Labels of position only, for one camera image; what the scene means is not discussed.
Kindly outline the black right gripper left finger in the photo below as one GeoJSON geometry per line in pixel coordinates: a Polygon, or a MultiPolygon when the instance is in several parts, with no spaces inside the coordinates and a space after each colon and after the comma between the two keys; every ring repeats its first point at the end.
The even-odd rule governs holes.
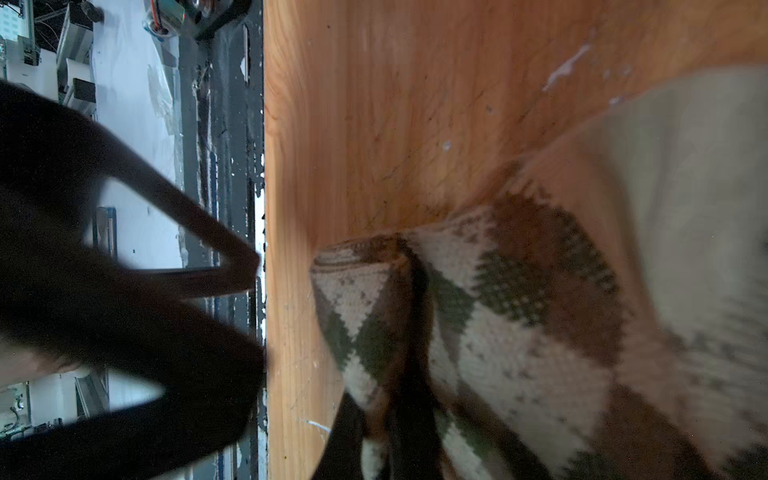
{"type": "Polygon", "coordinates": [[[312,480],[361,480],[361,447],[365,415],[352,396],[341,398],[331,432],[312,480]]]}

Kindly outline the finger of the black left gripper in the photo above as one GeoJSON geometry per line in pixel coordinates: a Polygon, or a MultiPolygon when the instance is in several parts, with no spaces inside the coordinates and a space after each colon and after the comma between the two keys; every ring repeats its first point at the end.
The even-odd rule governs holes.
{"type": "Polygon", "coordinates": [[[104,183],[122,182],[218,251],[218,267],[148,270],[183,298],[253,287],[259,255],[125,142],[84,114],[19,84],[1,83],[1,185],[72,235],[85,231],[104,183]]]}
{"type": "Polygon", "coordinates": [[[243,436],[264,366],[247,335],[81,245],[11,191],[1,195],[1,338],[156,391],[3,443],[5,479],[149,479],[191,464],[243,436]]]}

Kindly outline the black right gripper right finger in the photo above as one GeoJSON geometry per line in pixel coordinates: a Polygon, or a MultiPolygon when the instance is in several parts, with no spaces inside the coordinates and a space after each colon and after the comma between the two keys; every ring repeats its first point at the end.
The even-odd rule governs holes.
{"type": "Polygon", "coordinates": [[[442,479],[435,402],[419,371],[406,371],[389,418],[392,479],[442,479]]]}

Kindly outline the olive argyle patterned sock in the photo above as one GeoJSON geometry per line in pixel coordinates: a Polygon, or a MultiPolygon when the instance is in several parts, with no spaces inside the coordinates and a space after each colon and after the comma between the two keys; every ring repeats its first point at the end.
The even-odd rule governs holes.
{"type": "Polygon", "coordinates": [[[613,106],[444,220],[321,250],[310,280],[362,479],[392,479],[406,371],[442,479],[763,479],[767,69],[613,106]]]}

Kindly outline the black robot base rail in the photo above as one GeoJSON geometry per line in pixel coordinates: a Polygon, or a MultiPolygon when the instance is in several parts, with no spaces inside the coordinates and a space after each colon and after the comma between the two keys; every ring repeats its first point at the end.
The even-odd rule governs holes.
{"type": "MultiPolygon", "coordinates": [[[[263,3],[201,40],[182,38],[179,113],[183,190],[264,256],[263,3]]],[[[198,301],[222,323],[263,345],[264,267],[244,293],[198,301]]],[[[267,479],[267,433],[261,390],[246,434],[202,461],[194,479],[267,479]]]]}

